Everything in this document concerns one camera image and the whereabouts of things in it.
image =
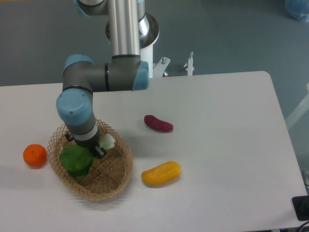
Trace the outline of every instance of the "green vegetable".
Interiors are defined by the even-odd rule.
[[[80,171],[92,166],[94,155],[85,147],[78,145],[67,145],[63,148],[60,163],[68,171]]]
[[[79,179],[82,177],[87,176],[92,168],[93,162],[91,162],[87,167],[85,167],[84,169],[81,170],[76,170],[76,171],[69,171],[67,170],[68,174],[73,177],[74,179]]]

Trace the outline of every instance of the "black object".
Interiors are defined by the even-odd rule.
[[[297,228],[297,230],[295,232],[300,232],[300,230],[306,226],[307,224],[309,224],[309,221],[305,222],[304,224],[302,224],[300,227]]]
[[[97,157],[98,159],[103,158],[106,156],[107,152],[103,147],[100,147],[99,144],[97,146],[91,147],[90,151]]]
[[[74,140],[73,137],[71,137],[70,134],[68,134],[68,133],[66,133],[66,134],[64,135],[64,137],[66,137],[66,139],[67,139],[68,142],[72,142],[72,141]]]
[[[297,219],[300,221],[309,220],[309,196],[299,196],[292,198]]]

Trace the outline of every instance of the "blue object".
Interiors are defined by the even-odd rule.
[[[81,9],[77,1],[78,0],[74,0],[74,5],[76,7],[77,12],[82,16],[90,17],[89,15],[85,14],[85,12]]]
[[[93,64],[93,60],[89,57],[89,56],[85,56],[85,55],[82,55],[82,54],[74,54],[74,55],[71,55],[69,56],[67,59],[66,59],[66,62],[64,64],[64,69],[63,69],[63,72],[66,70],[67,67],[69,67],[71,64],[74,64],[76,62],[80,62],[80,61],[86,61],[86,62],[89,62],[89,63],[92,63]]]
[[[309,22],[309,0],[286,0],[285,10],[298,21]]]
[[[149,67],[145,61],[140,62],[139,69],[133,82],[132,91],[143,90],[149,87]]]
[[[87,94],[78,88],[64,90],[56,101],[60,118],[66,125],[84,124],[92,114],[92,103]]]

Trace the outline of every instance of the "blue joint cap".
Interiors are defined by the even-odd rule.
[[[140,62],[139,69],[133,82],[132,91],[143,90],[149,87],[149,67],[145,61]]]
[[[56,101],[60,118],[66,125],[84,124],[92,114],[92,103],[87,94],[78,88],[64,90]]]
[[[86,62],[89,62],[89,63],[92,63],[93,64],[93,60],[88,57],[88,56],[85,56],[85,55],[82,55],[82,54],[74,54],[74,55],[71,55],[69,56],[67,59],[66,59],[66,62],[64,64],[64,69],[63,69],[63,72],[67,69],[67,67],[69,67],[71,64],[74,64],[76,62],[80,62],[80,61],[86,61]]]
[[[86,16],[86,17],[90,17],[89,15],[85,14],[85,12],[81,9],[81,7],[78,4],[78,0],[74,0],[74,5],[76,7],[77,12],[82,15],[82,16]]]

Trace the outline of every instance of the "gray floor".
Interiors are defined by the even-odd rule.
[[[283,0],[146,0],[146,11],[160,25],[154,61],[170,58],[170,75],[185,75],[191,51],[195,74],[266,71],[285,118],[308,93],[309,23],[290,18]],[[71,0],[0,2],[0,86],[62,82],[75,53],[110,62],[107,21],[79,16]],[[309,169],[309,112],[290,136]]]

